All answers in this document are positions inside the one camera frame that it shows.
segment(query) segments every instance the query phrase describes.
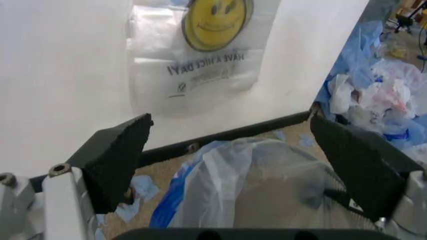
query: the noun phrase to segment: crumpled plastic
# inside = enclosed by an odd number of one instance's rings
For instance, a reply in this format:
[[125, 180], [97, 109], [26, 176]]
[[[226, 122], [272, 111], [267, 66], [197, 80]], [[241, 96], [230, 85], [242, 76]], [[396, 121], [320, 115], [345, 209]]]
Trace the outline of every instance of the crumpled plastic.
[[371, 65], [375, 59], [372, 47], [379, 47], [379, 37], [383, 32], [381, 21], [358, 23], [345, 43], [330, 74], [348, 74], [356, 88], [367, 88], [374, 81]]
[[333, 114], [346, 113], [351, 105], [355, 103], [352, 99], [352, 92], [355, 88], [348, 81], [349, 76], [345, 74], [338, 74], [328, 84], [331, 98], [329, 100], [329, 109]]

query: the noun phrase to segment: blue plastic scrap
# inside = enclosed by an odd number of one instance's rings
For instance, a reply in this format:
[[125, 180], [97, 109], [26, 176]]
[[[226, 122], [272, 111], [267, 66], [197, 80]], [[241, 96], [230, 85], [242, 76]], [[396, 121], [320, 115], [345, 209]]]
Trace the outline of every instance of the blue plastic scrap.
[[96, 229], [95, 240], [106, 240], [106, 236], [104, 235], [101, 228]]
[[312, 136], [303, 133], [299, 135], [299, 145], [310, 148], [315, 145], [315, 141], [313, 140]]
[[281, 141], [285, 142], [286, 141], [286, 136], [283, 133], [282, 130], [276, 130], [273, 132], [273, 134]]
[[146, 203], [159, 193], [159, 188], [154, 184], [151, 177], [147, 175], [134, 176], [130, 185], [135, 189], [135, 200], [132, 205], [121, 204], [115, 213], [125, 222], [128, 223], [140, 211], [141, 199]]
[[132, 205], [120, 204], [115, 209], [115, 213], [125, 222], [128, 223], [132, 220], [140, 211], [141, 198], [137, 198], [133, 201]]
[[151, 177], [147, 175], [134, 176], [130, 181], [130, 185], [135, 189], [136, 198], [144, 199], [145, 203], [150, 201], [160, 191], [153, 183]]
[[423, 131], [422, 131], [424, 136], [423, 143], [427, 143], [427, 115], [418, 116], [413, 121], [417, 123], [419, 126], [423, 127]]
[[96, 220], [98, 221], [98, 226], [105, 226], [106, 222], [105, 222], [105, 214], [97, 214], [96, 215]]

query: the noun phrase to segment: plastic debris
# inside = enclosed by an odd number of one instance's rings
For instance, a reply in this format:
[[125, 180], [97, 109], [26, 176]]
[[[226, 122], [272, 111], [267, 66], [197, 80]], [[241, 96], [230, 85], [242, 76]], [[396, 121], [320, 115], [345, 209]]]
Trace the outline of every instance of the plastic debris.
[[153, 183], [151, 177], [147, 175], [134, 176], [130, 184], [135, 189], [136, 198], [144, 199], [145, 203], [150, 201], [160, 191]]
[[427, 115], [416, 117], [413, 121], [424, 127], [424, 135], [427, 136]]
[[315, 145], [315, 141], [313, 140], [312, 136], [304, 133], [299, 135], [299, 145], [310, 148]]
[[135, 200], [132, 205], [120, 204], [115, 213], [125, 222], [128, 223], [140, 211], [141, 199], [143, 202], [150, 201], [157, 193], [159, 188], [153, 183], [151, 177], [147, 175], [134, 176], [130, 185], [135, 189]]
[[286, 141], [286, 136], [285, 136], [285, 134], [283, 133], [283, 131], [282, 130], [276, 130], [276, 131], [274, 131], [273, 132], [273, 134], [278, 138], [278, 139], [280, 139], [280, 140], [282, 140], [282, 141]]
[[96, 215], [96, 220], [98, 221], [98, 226], [105, 226], [106, 222], [105, 222], [105, 214], [97, 214]]
[[329, 108], [333, 114], [346, 113], [352, 105], [352, 92], [355, 88], [348, 82], [348, 79], [348, 75], [338, 74], [328, 84], [329, 92], [332, 95]]
[[106, 236], [104, 235], [101, 228], [96, 229], [95, 240], [106, 240]]
[[403, 153], [427, 167], [427, 143], [406, 148], [403, 150]]
[[125, 222], [128, 223], [132, 220], [140, 211], [141, 198], [137, 198], [133, 201], [132, 205], [120, 204], [115, 209], [115, 213]]

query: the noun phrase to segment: blue paper scrap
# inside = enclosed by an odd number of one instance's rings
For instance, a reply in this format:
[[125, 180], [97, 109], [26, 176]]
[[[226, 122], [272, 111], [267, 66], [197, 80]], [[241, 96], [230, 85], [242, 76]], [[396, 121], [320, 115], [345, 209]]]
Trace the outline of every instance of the blue paper scrap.
[[278, 138], [278, 139], [280, 139], [280, 140], [282, 140], [282, 141], [286, 141], [286, 136], [285, 136], [285, 134], [283, 133], [283, 131], [282, 130], [276, 130], [276, 131], [274, 131], [273, 132], [273, 134]]
[[299, 145], [310, 148], [315, 144], [312, 136], [309, 134], [300, 134], [299, 135]]

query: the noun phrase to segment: white panel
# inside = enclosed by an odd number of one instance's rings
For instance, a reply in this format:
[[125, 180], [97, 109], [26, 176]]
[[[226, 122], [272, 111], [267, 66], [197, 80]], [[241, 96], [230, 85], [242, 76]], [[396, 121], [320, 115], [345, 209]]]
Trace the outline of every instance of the white panel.
[[[368, 0], [282, 0], [259, 82], [191, 117], [153, 116], [146, 149], [307, 111]], [[0, 0], [0, 169], [45, 174], [132, 111], [129, 1]]]

